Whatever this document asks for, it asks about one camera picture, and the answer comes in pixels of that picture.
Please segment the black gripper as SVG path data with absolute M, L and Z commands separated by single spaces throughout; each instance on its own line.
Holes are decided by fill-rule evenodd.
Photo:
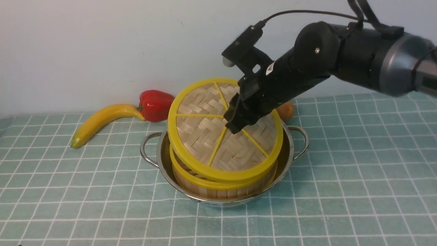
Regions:
M 240 79 L 239 93 L 229 100 L 224 113 L 226 128 L 237 134 L 246 126 L 256 124 L 273 109 L 330 77 L 326 72 L 304 73 L 298 68 L 300 63 L 295 49 L 291 48 L 271 63 L 273 70 L 270 73 L 267 73 L 267 66 L 251 78 Z

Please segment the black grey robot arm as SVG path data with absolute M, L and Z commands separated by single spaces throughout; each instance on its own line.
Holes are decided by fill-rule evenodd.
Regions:
M 233 134 L 330 76 L 392 97 L 414 91 L 436 97 L 436 46 L 402 27 L 311 23 L 289 51 L 272 60 L 255 47 L 265 24 L 249 26 L 222 53 L 223 64 L 244 73 L 224 113 Z

